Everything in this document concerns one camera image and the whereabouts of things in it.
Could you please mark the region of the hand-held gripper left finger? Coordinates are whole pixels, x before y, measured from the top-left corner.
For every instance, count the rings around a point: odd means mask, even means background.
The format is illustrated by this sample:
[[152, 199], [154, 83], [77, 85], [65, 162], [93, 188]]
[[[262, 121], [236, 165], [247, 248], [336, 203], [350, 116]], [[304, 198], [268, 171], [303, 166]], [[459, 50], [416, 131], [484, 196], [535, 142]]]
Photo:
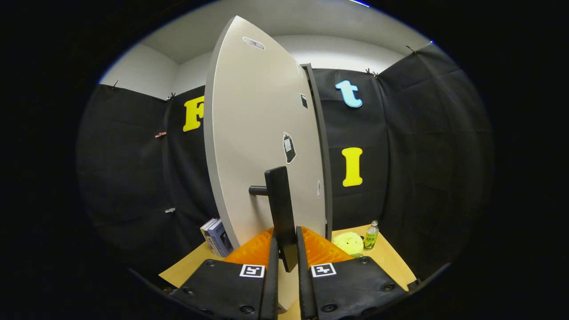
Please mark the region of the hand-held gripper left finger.
[[222, 261], [204, 260], [171, 300], [199, 320], [276, 320], [278, 260], [269, 228]]

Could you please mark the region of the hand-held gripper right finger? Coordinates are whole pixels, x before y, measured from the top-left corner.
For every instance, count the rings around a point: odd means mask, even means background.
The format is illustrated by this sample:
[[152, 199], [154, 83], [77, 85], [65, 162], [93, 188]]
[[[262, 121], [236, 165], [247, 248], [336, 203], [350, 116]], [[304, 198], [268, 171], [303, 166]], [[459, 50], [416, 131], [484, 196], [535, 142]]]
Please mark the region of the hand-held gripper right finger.
[[420, 280], [401, 284], [372, 257], [353, 257], [297, 226], [299, 303], [303, 320], [371, 320], [411, 296]]

